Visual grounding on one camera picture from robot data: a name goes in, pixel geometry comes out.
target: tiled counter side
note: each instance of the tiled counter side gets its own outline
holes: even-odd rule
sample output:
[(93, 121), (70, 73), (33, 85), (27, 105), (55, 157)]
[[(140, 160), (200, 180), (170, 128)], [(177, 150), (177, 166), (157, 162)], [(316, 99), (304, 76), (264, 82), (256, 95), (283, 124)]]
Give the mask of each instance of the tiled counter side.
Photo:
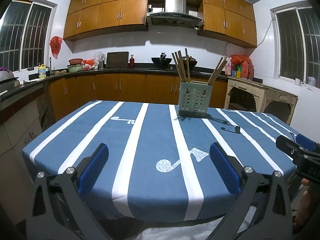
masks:
[(26, 218), (33, 192), (22, 149), (54, 123), (45, 91), (39, 84), (0, 102), (0, 205), (13, 224)]

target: blue gripper pad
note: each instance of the blue gripper pad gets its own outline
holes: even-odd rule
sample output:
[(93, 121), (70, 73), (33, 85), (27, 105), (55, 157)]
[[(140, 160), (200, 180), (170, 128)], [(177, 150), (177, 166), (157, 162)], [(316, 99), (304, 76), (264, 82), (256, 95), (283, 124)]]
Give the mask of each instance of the blue gripper pad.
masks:
[(210, 158), (231, 194), (240, 195), (241, 178), (216, 144), (210, 147)]
[(316, 150), (316, 144), (302, 134), (296, 136), (296, 143), (305, 147), (308, 151), (314, 152)]
[(108, 158), (109, 149), (107, 145), (100, 144), (94, 152), (89, 164), (79, 177), (77, 192), (80, 197), (83, 197), (90, 193)]

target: white stripe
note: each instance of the white stripe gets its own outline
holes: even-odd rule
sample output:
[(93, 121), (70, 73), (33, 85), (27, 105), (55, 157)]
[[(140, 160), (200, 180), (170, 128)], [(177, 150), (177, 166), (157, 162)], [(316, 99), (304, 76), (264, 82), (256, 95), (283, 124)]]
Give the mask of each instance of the white stripe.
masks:
[(273, 120), (270, 116), (266, 115), (265, 113), (261, 113), (263, 115), (265, 115), (266, 117), (268, 117), (272, 122), (276, 123), (277, 125), (281, 126), (283, 129), (287, 130), (288, 132), (291, 132), (289, 129), (285, 128), (283, 125), (279, 124), (278, 122), (276, 122), (275, 120)]
[[(238, 110), (235, 110), (237, 114), (239, 114), (243, 119), (245, 119), (249, 124), (253, 125), (254, 127), (258, 128), (265, 136), (267, 136), (271, 141), (276, 143), (276, 139), (274, 139), (270, 134), (268, 134), (265, 130), (263, 130), (260, 126), (256, 125), (255, 123), (251, 122), (247, 117), (245, 117), (243, 114), (241, 114)], [(283, 153), (285, 156), (287, 156), (290, 160), (293, 160), (290, 156)]]
[[(238, 126), (232, 119), (229, 118), (229, 116), (227, 116), (224, 112), (222, 112), (221, 109), (219, 108), (216, 108), (216, 109), (232, 125)], [(271, 167), (275, 171), (280, 171), (283, 176), (283, 171), (280, 169), (280, 167), (269, 157), (269, 155), (264, 151), (264, 149), (262, 149), (262, 147), (249, 134), (247, 134), (247, 132), (243, 128), (240, 128), (240, 133), (242, 133), (242, 135), (252, 143), (252, 145), (258, 150), (258, 152), (262, 155), (262, 157), (265, 158), (265, 160), (271, 165)]]
[(101, 103), (102, 101), (96, 101), (85, 108), (81, 109), (74, 116), (70, 117), (64, 124), (57, 128), (52, 134), (50, 134), (46, 139), (44, 139), (30, 154), (30, 161), (35, 165), (35, 157), (37, 154), (49, 143), (51, 142), (59, 133), (61, 133), (65, 128), (72, 124), (78, 117), (84, 114), (86, 111), (94, 107), (95, 105)]
[(248, 112), (252, 115), (254, 115), (255, 117), (257, 117), (261, 122), (265, 123), (267, 126), (269, 126), (271, 129), (275, 130), (276, 132), (278, 132), (280, 135), (283, 135), (287, 138), (289, 138), (288, 136), (286, 136), (285, 134), (283, 134), (282, 132), (280, 132), (277, 128), (273, 127), (271, 124), (269, 124), (268, 122), (266, 122), (265, 120), (263, 120), (260, 116), (257, 116), (255, 113), (253, 112)]
[(213, 136), (216, 138), (218, 143), (221, 145), (221, 147), (224, 149), (224, 151), (232, 157), (235, 157), (239, 163), (242, 165), (241, 161), (238, 159), (237, 155), (234, 153), (234, 151), (230, 148), (228, 143), (223, 139), (221, 134), (218, 132), (218, 130), (212, 125), (212, 123), (208, 119), (202, 119), (204, 124), (209, 128), (210, 132), (213, 134)]
[(182, 133), (182, 129), (174, 105), (169, 105), (169, 111), (173, 128), (173, 134), (176, 140), (179, 158), (181, 161), (182, 175), (184, 183), (186, 185), (189, 199), (184, 221), (196, 220), (202, 208), (204, 196), (195, 168), (193, 166), (187, 143)]
[(61, 164), (58, 174), (62, 174), (67, 168), (72, 167), (72, 165), (79, 158), (84, 149), (92, 141), (95, 135), (100, 131), (101, 127), (113, 116), (113, 114), (119, 109), (123, 102), (118, 102), (104, 117), (102, 117), (99, 122), (97, 122), (89, 133), (82, 139), (82, 141), (74, 148), (74, 150), (69, 154), (66, 160)]
[(134, 217), (128, 204), (128, 190), (134, 157), (137, 150), (141, 127), (148, 109), (147, 103), (143, 103), (134, 122), (127, 144), (121, 157), (112, 187), (112, 200), (117, 210), (126, 217)]

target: wooden chopstick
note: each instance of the wooden chopstick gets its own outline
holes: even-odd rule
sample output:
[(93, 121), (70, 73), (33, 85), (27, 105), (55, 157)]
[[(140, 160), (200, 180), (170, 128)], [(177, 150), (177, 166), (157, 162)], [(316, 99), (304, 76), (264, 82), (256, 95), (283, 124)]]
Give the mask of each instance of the wooden chopstick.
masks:
[(178, 71), (178, 74), (179, 74), (179, 78), (180, 78), (180, 80), (182, 81), (181, 73), (180, 73), (180, 68), (179, 68), (179, 65), (178, 65), (178, 63), (177, 63), (176, 57), (174, 56), (174, 53), (171, 53), (171, 54), (172, 54), (174, 63), (176, 64), (176, 68), (177, 68), (177, 71)]
[(223, 59), (223, 57), (221, 57), (221, 59), (219, 60), (217, 66), (216, 66), (216, 68), (215, 68), (214, 71), (212, 72), (211, 77), (209, 78), (209, 80), (208, 80), (208, 82), (207, 82), (207, 85), (209, 85), (209, 84), (211, 83), (211, 81), (212, 81), (212, 79), (213, 79), (216, 71), (218, 70), (218, 68), (219, 68), (219, 66), (220, 66), (220, 63), (221, 63), (222, 59)]
[(217, 77), (220, 75), (222, 69), (226, 66), (227, 64), (227, 60), (224, 60), (223, 63), (220, 65), (220, 67), (218, 68), (218, 71), (216, 72), (215, 76), (213, 77), (212, 81), (210, 82), (209, 85), (213, 85), (213, 83), (216, 81)]
[(187, 48), (185, 48), (185, 50), (186, 50), (187, 70), (188, 70), (188, 82), (191, 82), (191, 80), (190, 80), (190, 70), (189, 70), (189, 56), (188, 56)]
[(183, 74), (182, 74), (182, 70), (181, 70), (178, 54), (176, 52), (174, 54), (175, 54), (175, 58), (177, 60), (177, 65), (178, 65), (178, 69), (179, 69), (179, 72), (180, 72), (180, 76), (179, 76), (180, 77), (180, 81), (184, 82), (184, 77), (183, 77)]
[(185, 82), (186, 79), (187, 79), (187, 77), (186, 77), (186, 71), (184, 70), (184, 65), (183, 65), (181, 50), (178, 50), (178, 55), (179, 55), (180, 67), (181, 67), (181, 69), (182, 69), (183, 79), (184, 79), (184, 82)]

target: white music note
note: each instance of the white music note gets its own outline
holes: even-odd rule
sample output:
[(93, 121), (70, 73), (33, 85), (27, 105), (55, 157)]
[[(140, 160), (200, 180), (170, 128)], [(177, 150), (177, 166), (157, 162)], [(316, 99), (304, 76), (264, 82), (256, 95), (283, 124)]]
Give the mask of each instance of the white music note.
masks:
[(134, 124), (135, 120), (129, 120), (129, 119), (119, 119), (119, 116), (113, 116), (110, 119), (111, 120), (116, 120), (116, 121), (128, 121), (127, 124)]
[[(204, 151), (201, 151), (197, 148), (192, 148), (190, 151), (190, 154), (193, 154), (196, 158), (197, 162), (200, 162), (203, 160), (203, 158), (207, 157), (209, 153), (206, 153)], [(159, 160), (156, 164), (156, 168), (160, 172), (169, 172), (174, 170), (178, 165), (180, 164), (180, 160), (177, 160), (174, 164), (171, 165), (171, 162), (169, 160)]]

